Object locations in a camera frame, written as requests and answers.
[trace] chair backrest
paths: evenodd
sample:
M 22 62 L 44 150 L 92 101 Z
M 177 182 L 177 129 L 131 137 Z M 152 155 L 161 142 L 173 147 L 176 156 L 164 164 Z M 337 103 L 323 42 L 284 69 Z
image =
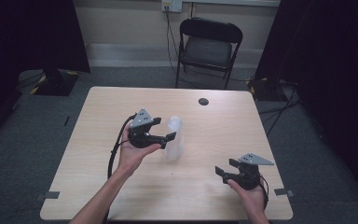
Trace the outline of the chair backrest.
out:
M 240 44 L 243 38 L 241 29 L 232 23 L 210 21 L 202 18 L 191 18 L 182 21 L 180 33 L 181 37 L 191 35 L 237 44 Z

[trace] human arm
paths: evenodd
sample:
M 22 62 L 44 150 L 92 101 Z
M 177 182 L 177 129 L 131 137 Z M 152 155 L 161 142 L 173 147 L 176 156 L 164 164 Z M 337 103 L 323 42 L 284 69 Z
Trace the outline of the human arm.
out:
M 122 144 L 117 169 L 70 223 L 102 223 L 121 187 L 139 167 L 144 157 L 161 148 L 160 144 L 145 148 L 134 147 L 128 141 L 128 130 L 129 126 L 124 129 L 121 137 Z
M 240 195 L 243 209 L 252 224 L 269 224 L 264 213 L 265 195 L 260 186 L 246 190 L 232 179 L 227 183 Z

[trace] wall outlet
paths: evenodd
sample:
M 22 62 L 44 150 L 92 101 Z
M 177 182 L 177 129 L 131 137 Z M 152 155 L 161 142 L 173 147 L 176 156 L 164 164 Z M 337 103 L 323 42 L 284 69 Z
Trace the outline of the wall outlet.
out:
M 182 12 L 182 1 L 161 0 L 161 11 Z

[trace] black chair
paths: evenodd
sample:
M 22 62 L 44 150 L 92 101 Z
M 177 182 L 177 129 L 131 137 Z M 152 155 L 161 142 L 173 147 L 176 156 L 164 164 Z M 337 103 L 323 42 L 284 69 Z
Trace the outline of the black chair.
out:
M 186 46 L 184 36 L 188 36 Z M 180 25 L 179 58 L 175 88 L 178 88 L 180 64 L 224 72 L 225 89 L 242 42 L 240 28 L 228 22 L 191 18 Z

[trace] table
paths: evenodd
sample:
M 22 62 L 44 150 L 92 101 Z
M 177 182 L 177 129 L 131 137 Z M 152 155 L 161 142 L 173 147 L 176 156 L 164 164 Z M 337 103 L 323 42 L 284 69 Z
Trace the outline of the table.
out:
M 200 105 L 206 98 L 208 105 Z M 110 151 L 127 117 L 144 107 L 161 124 L 150 133 L 168 133 L 166 121 L 183 120 L 185 152 L 178 161 L 164 158 L 163 149 L 148 155 L 113 202 L 109 219 L 117 220 L 239 220 L 246 219 L 236 192 L 214 173 L 252 152 L 269 161 L 274 157 L 252 95 L 247 91 L 206 91 L 94 87 L 81 110 L 40 216 L 45 220 L 71 219 L 106 181 Z M 114 163 L 116 169 L 119 155 Z M 293 215 L 286 195 L 274 189 L 283 183 L 275 165 L 260 166 L 269 184 L 269 219 Z

